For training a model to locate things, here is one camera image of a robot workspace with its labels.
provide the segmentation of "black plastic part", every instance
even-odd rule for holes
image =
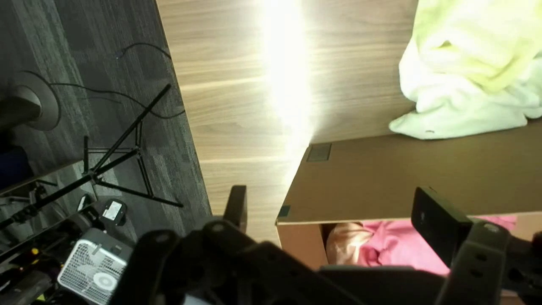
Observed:
[[[442,262],[452,266],[473,222],[454,205],[439,198],[430,188],[417,188],[412,208],[412,225],[439,254]]]
[[[506,249],[503,288],[523,298],[539,298],[542,303],[542,255],[534,250],[532,242],[512,237]]]
[[[261,242],[239,255],[246,276],[263,283],[273,298],[293,303],[364,303],[329,277],[313,272],[271,242]]]
[[[9,96],[7,100],[0,100],[0,130],[14,128],[37,116],[39,105],[29,100],[19,96]]]
[[[161,277],[178,237],[171,230],[149,232],[137,242],[108,303],[147,303],[159,298]]]
[[[498,305],[508,240],[506,228],[490,222],[476,222],[457,254],[437,303]]]
[[[115,215],[105,215],[112,208],[114,203],[119,205]],[[127,213],[127,205],[125,203],[122,203],[119,199],[110,199],[103,206],[102,218],[107,220],[107,222],[112,222],[112,223],[115,223],[119,227],[119,225],[124,225],[125,213]]]
[[[412,267],[327,266],[320,274],[374,305],[434,305],[444,284],[442,276]]]
[[[542,255],[542,230],[532,237],[532,252]]]
[[[247,230],[247,186],[235,184],[225,205],[224,218],[232,222],[239,230]]]

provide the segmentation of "black equipment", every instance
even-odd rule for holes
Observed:
[[[85,162],[85,172],[81,174],[80,179],[70,183],[68,186],[41,198],[37,203],[29,205],[25,208],[22,208],[20,211],[14,213],[10,218],[2,220],[0,222],[0,230],[9,227],[14,222],[25,222],[27,218],[34,216],[42,206],[49,205],[51,201],[64,196],[66,193],[80,188],[81,184],[92,181],[95,184],[105,186],[105,188],[114,188],[114,189],[120,189],[124,193],[130,193],[136,196],[142,196],[147,199],[154,199],[159,203],[166,203],[166,205],[173,205],[173,206],[183,206],[183,203],[173,201],[173,199],[166,199],[166,198],[159,198],[154,196],[149,177],[147,177],[147,169],[146,164],[142,161],[141,155],[141,137],[142,137],[142,120],[146,118],[146,115],[154,108],[154,105],[169,91],[171,84],[166,84],[158,96],[139,113],[139,116],[127,127],[127,130],[114,142],[114,145],[100,157],[100,161],[90,167],[88,164],[88,137],[85,137],[85,155],[83,155],[83,162]],[[120,157],[108,161],[108,157],[112,157],[115,154],[115,150],[122,145],[122,142],[132,133],[136,132],[136,147],[130,149],[129,152],[122,154]],[[147,193],[137,191],[137,189],[130,189],[125,186],[119,186],[119,184],[112,184],[102,179],[102,174],[114,169],[115,166],[125,162],[130,157],[137,157],[137,164],[146,184]]]
[[[327,266],[312,271],[271,242],[254,242],[227,220],[180,238],[144,235],[110,303],[498,303],[501,289],[542,303],[542,233],[532,242],[500,225],[471,222],[430,189],[415,191],[412,222],[440,259],[447,277],[412,267]]]
[[[2,252],[0,303],[32,303],[42,293],[49,299],[73,299],[71,293],[54,288],[54,279],[73,242],[92,227],[105,228],[100,213],[93,206],[85,206],[70,218]]]

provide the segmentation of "electronic device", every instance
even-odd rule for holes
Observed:
[[[75,244],[58,283],[93,303],[107,303],[130,252],[132,249],[120,240],[98,228],[90,228]]]
[[[127,211],[125,203],[122,203],[119,199],[110,199],[103,206],[102,218],[107,218],[108,222],[114,222],[115,225],[124,225],[125,211]]]

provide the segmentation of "yellow cloth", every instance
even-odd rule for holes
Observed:
[[[435,72],[500,91],[542,50],[542,0],[420,0],[412,40]]]

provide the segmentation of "dark floor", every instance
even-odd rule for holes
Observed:
[[[122,91],[142,103],[149,103],[171,83],[173,89],[158,103],[156,111],[183,111],[168,55],[151,45],[136,45],[122,52],[134,42],[152,42],[168,49],[152,0],[3,0],[0,28],[0,91],[9,88],[10,77],[19,71],[39,72],[49,83]],[[15,142],[27,150],[36,172],[80,159],[83,135],[90,135],[92,147],[112,145],[142,110],[119,94],[90,93],[66,84],[53,88],[61,101],[58,127],[47,132],[25,125],[15,128]],[[144,147],[154,193],[181,201],[185,208],[98,186],[100,199],[114,196],[129,203],[125,230],[134,238],[161,227],[171,227],[180,233],[198,227],[208,218],[210,205],[186,116],[146,118]],[[78,176],[78,169],[68,169],[54,179],[66,184]],[[136,161],[114,169],[105,179],[144,191]],[[73,211],[78,196],[90,189],[76,189],[61,203]]]

